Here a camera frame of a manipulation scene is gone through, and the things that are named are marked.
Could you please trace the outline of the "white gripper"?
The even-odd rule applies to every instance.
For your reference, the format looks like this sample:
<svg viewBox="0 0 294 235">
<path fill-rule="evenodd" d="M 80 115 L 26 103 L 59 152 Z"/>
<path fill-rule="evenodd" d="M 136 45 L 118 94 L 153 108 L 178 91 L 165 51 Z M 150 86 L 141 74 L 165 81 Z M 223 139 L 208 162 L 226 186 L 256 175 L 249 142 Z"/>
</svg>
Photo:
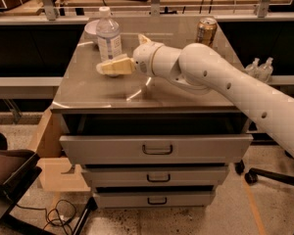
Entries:
<svg viewBox="0 0 294 235">
<path fill-rule="evenodd" d="M 153 60 L 156 52 L 164 46 L 163 43 L 151 41 L 144 34 L 138 35 L 139 46 L 133 51 L 133 59 L 127 54 L 116 56 L 112 60 L 104 61 L 96 66 L 100 74 L 120 75 L 132 74 L 135 68 L 150 77 L 154 77 Z"/>
</svg>

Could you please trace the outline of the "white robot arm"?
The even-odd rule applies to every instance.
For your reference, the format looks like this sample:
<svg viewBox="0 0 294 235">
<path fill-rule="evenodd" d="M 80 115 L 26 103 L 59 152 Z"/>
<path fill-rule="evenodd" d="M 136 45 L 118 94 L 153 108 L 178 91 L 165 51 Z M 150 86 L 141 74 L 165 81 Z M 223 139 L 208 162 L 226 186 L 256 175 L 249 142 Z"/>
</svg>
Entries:
<svg viewBox="0 0 294 235">
<path fill-rule="evenodd" d="M 182 49 L 138 36 L 133 56 L 122 54 L 96 66 L 102 74 L 139 71 L 161 77 L 191 93 L 212 88 L 229 100 L 294 158 L 294 98 L 238 70 L 212 48 L 191 43 Z"/>
</svg>

